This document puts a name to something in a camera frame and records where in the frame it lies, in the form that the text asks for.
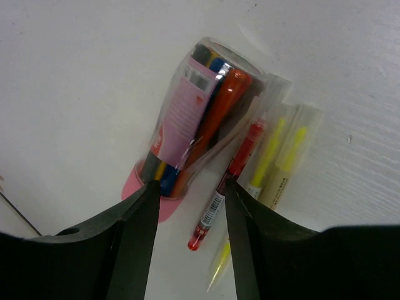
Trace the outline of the pink cap marker tube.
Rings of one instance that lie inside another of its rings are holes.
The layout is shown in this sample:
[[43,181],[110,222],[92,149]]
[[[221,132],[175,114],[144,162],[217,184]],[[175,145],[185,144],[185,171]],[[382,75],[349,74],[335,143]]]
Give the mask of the pink cap marker tube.
[[157,180],[159,220],[167,220],[201,169],[250,122],[266,82],[266,73],[233,48],[202,38],[177,67],[149,149],[134,165],[121,197]]

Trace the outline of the yellow highlighter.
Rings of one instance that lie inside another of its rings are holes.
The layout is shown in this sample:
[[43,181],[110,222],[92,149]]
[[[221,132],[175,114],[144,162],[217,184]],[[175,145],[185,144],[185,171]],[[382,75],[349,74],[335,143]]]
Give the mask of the yellow highlighter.
[[[264,133],[264,136],[257,145],[256,152],[251,156],[252,162],[245,177],[244,189],[255,200],[259,199],[262,190],[266,186],[266,181],[271,173],[273,164],[276,161],[298,109],[298,105],[281,104],[270,125],[267,127],[266,133]],[[209,271],[207,291],[211,291],[219,284],[230,262],[231,247],[229,234],[226,233]]]
[[323,116],[323,111],[301,104],[277,154],[271,174],[259,201],[269,209],[276,209],[285,189],[303,158],[309,141]]

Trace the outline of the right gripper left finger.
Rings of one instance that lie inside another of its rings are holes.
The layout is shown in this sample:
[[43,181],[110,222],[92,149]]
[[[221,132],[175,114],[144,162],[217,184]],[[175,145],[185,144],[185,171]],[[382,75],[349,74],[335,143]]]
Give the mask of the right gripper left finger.
[[1,234],[1,298],[143,299],[159,207],[151,181],[54,236]]

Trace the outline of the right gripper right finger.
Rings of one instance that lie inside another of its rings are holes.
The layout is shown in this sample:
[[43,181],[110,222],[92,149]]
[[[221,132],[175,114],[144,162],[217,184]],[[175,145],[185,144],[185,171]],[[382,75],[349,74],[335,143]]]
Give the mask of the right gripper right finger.
[[398,299],[399,226],[296,224],[226,184],[238,299]]

